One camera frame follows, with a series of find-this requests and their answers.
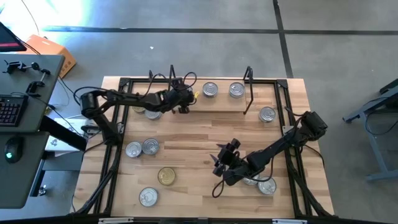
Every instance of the tin can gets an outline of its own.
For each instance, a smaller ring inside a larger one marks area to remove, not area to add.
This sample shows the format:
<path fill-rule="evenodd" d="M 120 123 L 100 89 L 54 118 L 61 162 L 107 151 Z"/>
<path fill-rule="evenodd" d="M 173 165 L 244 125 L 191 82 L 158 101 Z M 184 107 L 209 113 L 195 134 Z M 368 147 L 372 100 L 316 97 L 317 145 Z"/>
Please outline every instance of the tin can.
<path fill-rule="evenodd" d="M 145 117 L 147 117 L 148 119 L 151 119 L 153 121 L 159 119 L 162 116 L 161 112 L 153 112 L 153 111 L 149 111 L 149 110 L 145 110 Z"/>
<path fill-rule="evenodd" d="M 142 154 L 141 143 L 137 141 L 130 142 L 126 146 L 126 154 L 131 158 L 137 158 Z"/>
<path fill-rule="evenodd" d="M 229 86 L 229 95 L 233 98 L 240 98 L 244 95 L 244 85 L 234 82 Z"/>
<path fill-rule="evenodd" d="M 257 174 L 257 175 L 255 175 L 255 176 L 252 177 L 252 178 L 258 180 L 258 179 L 260 178 L 260 174 Z M 247 184 L 247 185 L 256 185 L 256 184 L 257 184 L 257 181 L 251 180 L 251 179 L 247 179 L 247 178 L 244 178 L 244 179 L 243 179 L 243 182 L 244 182 L 245 184 Z"/>
<path fill-rule="evenodd" d="M 261 177 L 260 180 L 266 180 L 269 177 Z M 276 191 L 276 183 L 273 178 L 269 179 L 267 182 L 258 183 L 259 190 L 264 195 L 273 195 Z"/>
<path fill-rule="evenodd" d="M 132 109 L 133 109 L 137 114 L 143 114 L 143 113 L 145 113 L 145 108 L 140 107 L 140 106 L 133 106 Z"/>
<path fill-rule="evenodd" d="M 139 193 L 139 202 L 145 207 L 152 207 L 156 204 L 159 194 L 152 187 L 146 187 Z"/>
<path fill-rule="evenodd" d="M 207 82 L 203 85 L 203 94 L 205 97 L 213 98 L 218 93 L 218 86 L 215 83 Z"/>
<path fill-rule="evenodd" d="M 175 180 L 175 172 L 170 167 L 161 168 L 157 180 L 163 185 L 171 185 Z"/>
<path fill-rule="evenodd" d="M 271 122 L 275 118 L 275 111 L 274 109 L 270 108 L 269 106 L 264 107 L 260 110 L 259 118 L 262 122 Z"/>
<path fill-rule="evenodd" d="M 149 138 L 142 144 L 142 151 L 148 155 L 154 155 L 159 150 L 159 142 L 154 138 Z"/>

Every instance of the desk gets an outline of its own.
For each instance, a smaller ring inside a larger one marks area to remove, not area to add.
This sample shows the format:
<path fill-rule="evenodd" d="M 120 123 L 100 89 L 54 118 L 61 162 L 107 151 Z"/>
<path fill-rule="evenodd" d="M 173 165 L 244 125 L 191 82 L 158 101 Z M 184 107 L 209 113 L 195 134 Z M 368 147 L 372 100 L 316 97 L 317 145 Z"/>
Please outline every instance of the desk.
<path fill-rule="evenodd" d="M 37 62 L 41 68 L 49 70 L 51 74 L 43 80 L 45 86 L 38 87 L 37 90 L 40 94 L 38 99 L 49 102 L 64 61 L 62 55 L 0 54 L 0 71 L 6 71 L 7 65 L 4 61 L 21 61 L 27 66 L 32 62 Z M 12 74 L 0 73 L 0 76 L 0 94 L 11 94 L 12 92 L 25 93 L 32 81 L 40 80 L 42 73 L 27 69 L 25 72 L 15 70 Z M 86 146 L 86 140 L 83 137 L 44 116 L 47 106 L 43 102 L 29 98 L 18 127 L 0 127 L 0 180 L 2 181 L 0 208 L 22 208 L 25 205 L 50 134 L 78 149 L 84 150 Z M 4 145 L 15 133 L 24 137 L 23 155 L 17 163 L 9 164 L 4 158 Z M 42 179 L 44 173 L 39 169 L 38 174 L 40 175 L 36 179 L 39 179 L 38 184 L 40 184 L 40 178 Z"/>
<path fill-rule="evenodd" d="M 104 77 L 103 88 L 117 89 L 120 77 Z M 310 110 L 302 79 L 288 80 L 293 110 L 303 113 Z M 162 88 L 162 83 L 153 84 Z M 136 83 L 133 92 L 143 93 L 146 83 Z M 275 157 L 274 179 L 278 188 L 273 197 L 261 195 L 255 186 L 238 182 L 225 186 L 220 198 L 212 198 L 211 191 L 220 178 L 212 174 L 213 161 L 209 154 L 219 152 L 216 143 L 226 144 L 237 138 L 242 145 L 241 156 L 251 151 L 264 149 L 281 137 L 279 121 L 264 124 L 259 121 L 258 112 L 263 106 L 276 109 L 274 88 L 254 84 L 254 101 L 247 115 L 242 113 L 165 113 L 158 121 L 150 121 L 141 114 L 129 110 L 124 147 L 131 141 L 156 138 L 160 150 L 155 156 L 142 155 L 131 159 L 122 152 L 111 215 L 129 217 L 213 217 L 213 218 L 292 218 L 294 211 L 283 154 Z M 246 85 L 246 101 L 250 101 Z M 111 119 L 113 111 L 106 112 Z M 100 136 L 91 139 L 87 147 L 102 141 Z M 319 150 L 317 142 L 309 142 Z M 98 185 L 105 146 L 87 152 L 81 166 L 75 190 L 74 204 L 78 209 Z M 325 210 L 333 213 L 328 184 L 321 159 L 312 151 L 302 153 L 305 175 L 309 189 Z M 171 186 L 163 186 L 157 180 L 162 167 L 173 167 L 177 178 Z M 144 187 L 159 191 L 159 201 L 152 208 L 139 203 L 139 193 Z M 301 191 L 297 191 L 300 208 L 304 211 Z M 108 196 L 105 188 L 101 211 Z"/>

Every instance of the gray desk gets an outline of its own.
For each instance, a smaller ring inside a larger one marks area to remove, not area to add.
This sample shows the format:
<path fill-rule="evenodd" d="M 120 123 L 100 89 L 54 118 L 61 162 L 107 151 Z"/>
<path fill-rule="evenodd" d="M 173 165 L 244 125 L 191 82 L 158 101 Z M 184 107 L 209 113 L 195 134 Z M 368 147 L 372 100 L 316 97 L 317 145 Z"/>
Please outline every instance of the gray desk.
<path fill-rule="evenodd" d="M 7 62 L 21 61 L 27 66 L 32 62 L 37 62 L 41 68 L 50 70 L 51 75 L 47 75 L 44 79 L 45 86 L 38 87 L 37 90 L 37 93 L 40 94 L 39 99 L 46 103 L 49 102 L 64 61 L 63 56 L 0 54 L 1 71 L 5 71 L 7 67 L 4 60 Z M 28 85 L 32 81 L 39 81 L 41 76 L 40 71 L 32 69 L 28 69 L 26 72 L 16 70 L 11 75 L 0 73 L 0 94 L 25 93 Z M 30 189 L 35 191 L 37 185 L 41 184 L 44 172 L 39 164 L 41 164 L 40 160 L 43 158 L 49 135 L 61 139 L 77 149 L 85 150 L 86 140 L 83 137 L 44 116 L 46 107 L 43 102 L 29 97 L 19 126 L 0 127 L 0 208 L 22 208 Z M 24 137 L 25 146 L 21 160 L 15 164 L 9 164 L 4 158 L 4 145 L 15 134 Z"/>
<path fill-rule="evenodd" d="M 19 54 L 0 54 L 0 71 L 6 71 L 7 65 L 4 62 L 22 61 L 26 66 L 31 65 L 32 62 L 37 62 L 41 68 L 45 68 L 51 72 L 44 78 L 44 87 L 38 87 L 37 93 L 41 95 L 40 100 L 48 103 L 51 94 L 57 82 L 58 74 L 60 72 L 64 56 L 61 55 L 19 55 Z M 0 73 L 0 93 L 10 94 L 12 92 L 25 93 L 28 85 L 32 81 L 39 81 L 42 77 L 40 71 L 28 69 L 26 72 L 15 71 L 11 75 Z M 39 100 L 29 98 L 25 114 L 22 116 L 20 125 L 18 127 L 0 127 L 0 133 L 29 133 L 39 129 L 42 121 L 46 105 Z"/>

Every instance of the silver can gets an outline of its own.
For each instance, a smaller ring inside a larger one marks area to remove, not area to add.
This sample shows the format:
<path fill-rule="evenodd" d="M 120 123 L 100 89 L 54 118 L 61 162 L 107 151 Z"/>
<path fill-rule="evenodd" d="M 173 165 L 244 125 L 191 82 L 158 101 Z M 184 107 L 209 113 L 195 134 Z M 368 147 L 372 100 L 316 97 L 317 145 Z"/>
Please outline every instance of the silver can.
<path fill-rule="evenodd" d="M 140 107 L 140 106 L 133 106 L 132 109 L 137 113 L 137 114 L 143 114 L 145 112 L 145 108 Z"/>
<path fill-rule="evenodd" d="M 161 112 L 153 112 L 153 111 L 149 111 L 149 110 L 145 110 L 145 117 L 147 117 L 150 120 L 157 120 L 160 119 L 160 117 L 162 117 L 162 113 Z"/>
<path fill-rule="evenodd" d="M 215 83 L 207 82 L 203 85 L 203 94 L 205 97 L 213 98 L 218 93 L 218 86 Z"/>
<path fill-rule="evenodd" d="M 139 202 L 145 207 L 152 207 L 156 204 L 159 194 L 152 187 L 146 187 L 139 194 Z"/>
<path fill-rule="evenodd" d="M 261 177 L 260 180 L 266 180 L 269 177 Z M 258 183 L 259 190 L 264 195 L 273 195 L 276 191 L 276 182 L 273 178 L 269 179 L 266 182 L 259 182 Z"/>
<path fill-rule="evenodd" d="M 141 153 L 142 153 L 141 143 L 137 141 L 130 142 L 126 146 L 126 154 L 131 158 L 137 158 L 141 155 Z"/>
<path fill-rule="evenodd" d="M 244 95 L 244 85 L 234 82 L 229 86 L 229 95 L 233 98 L 240 98 Z"/>
<path fill-rule="evenodd" d="M 274 109 L 270 108 L 269 106 L 264 107 L 260 110 L 259 118 L 262 122 L 271 122 L 275 118 L 275 111 Z"/>
<path fill-rule="evenodd" d="M 255 175 L 255 176 L 252 177 L 252 178 L 258 180 L 258 179 L 260 178 L 260 174 L 257 174 L 257 175 Z M 243 179 L 243 182 L 244 182 L 245 184 L 247 184 L 247 185 L 256 185 L 256 184 L 257 184 L 257 181 L 251 180 L 251 179 L 247 179 L 247 178 L 244 178 L 244 179 Z"/>
<path fill-rule="evenodd" d="M 159 150 L 159 142 L 154 138 L 149 138 L 142 144 L 142 151 L 148 155 L 154 155 Z"/>

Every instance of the computer mouse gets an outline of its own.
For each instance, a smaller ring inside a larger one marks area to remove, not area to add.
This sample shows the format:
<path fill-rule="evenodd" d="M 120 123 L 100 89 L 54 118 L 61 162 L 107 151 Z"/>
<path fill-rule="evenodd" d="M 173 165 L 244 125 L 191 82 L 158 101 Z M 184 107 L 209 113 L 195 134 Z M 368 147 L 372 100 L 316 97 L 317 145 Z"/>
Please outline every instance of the computer mouse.
<path fill-rule="evenodd" d="M 4 156 L 8 163 L 16 163 L 22 157 L 22 150 L 24 148 L 24 138 L 21 136 L 13 136 L 8 139 L 4 147 Z"/>

